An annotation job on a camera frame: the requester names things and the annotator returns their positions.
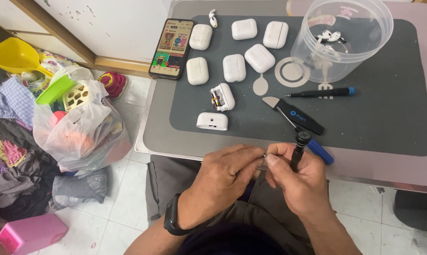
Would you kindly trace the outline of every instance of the pile of clothes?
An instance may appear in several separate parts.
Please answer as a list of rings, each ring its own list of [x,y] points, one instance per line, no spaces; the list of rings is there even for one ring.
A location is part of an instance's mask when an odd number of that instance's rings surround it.
[[[45,213],[59,171],[32,134],[36,97],[13,75],[0,85],[0,218],[15,221]]]

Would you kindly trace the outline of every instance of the yellow plastic scoop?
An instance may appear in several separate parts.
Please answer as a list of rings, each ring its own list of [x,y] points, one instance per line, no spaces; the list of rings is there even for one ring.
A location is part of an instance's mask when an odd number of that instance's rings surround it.
[[[15,37],[0,43],[0,68],[11,73],[36,70],[53,77],[53,73],[40,65],[37,51],[31,45]]]

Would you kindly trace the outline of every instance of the watch band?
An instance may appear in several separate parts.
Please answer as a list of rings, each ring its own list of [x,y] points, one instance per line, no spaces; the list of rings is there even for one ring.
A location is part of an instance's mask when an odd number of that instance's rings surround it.
[[[168,202],[166,206],[165,221],[163,227],[171,235],[188,235],[193,231],[192,229],[181,229],[177,224],[177,203],[179,201],[180,193],[174,195],[174,197]]]

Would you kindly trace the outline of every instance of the clear plastic container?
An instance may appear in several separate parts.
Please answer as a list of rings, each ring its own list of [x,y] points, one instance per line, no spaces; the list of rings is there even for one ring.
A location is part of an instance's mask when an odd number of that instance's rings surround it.
[[[340,32],[345,42],[319,42],[316,37],[325,30]],[[333,83],[376,54],[392,32],[393,17],[381,0],[316,0],[290,55],[309,67],[304,73],[309,80]]]

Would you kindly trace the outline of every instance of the gray work mat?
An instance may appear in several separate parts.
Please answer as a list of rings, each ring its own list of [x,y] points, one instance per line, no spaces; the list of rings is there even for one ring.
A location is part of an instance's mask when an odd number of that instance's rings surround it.
[[[236,100],[228,116],[227,131],[196,127],[202,112],[216,112],[210,102],[209,90],[224,83],[222,60],[227,55],[245,54],[256,43],[262,44],[266,26],[271,21],[289,24],[289,34],[282,49],[269,49],[276,63],[290,56],[303,17],[216,16],[218,28],[213,30],[210,46],[205,51],[191,49],[188,59],[204,57],[209,67],[209,81],[193,86],[188,83],[186,71],[177,81],[170,123],[180,131],[202,132],[226,136],[295,142],[295,131],[279,113],[273,111],[263,97],[317,90],[317,83],[308,81],[298,88],[280,84],[275,77],[275,66],[264,73],[269,90],[257,96],[252,86],[259,74],[246,63],[247,77],[229,86]],[[235,41],[231,25],[236,20],[253,18],[258,34],[253,39]],[[208,24],[206,15],[195,16],[196,24]],[[427,156],[427,93],[417,31],[405,20],[394,20],[394,30],[388,43],[373,57],[364,61],[350,75],[331,84],[333,88],[355,87],[352,97],[287,98],[326,129],[316,136],[323,146],[381,153]]]

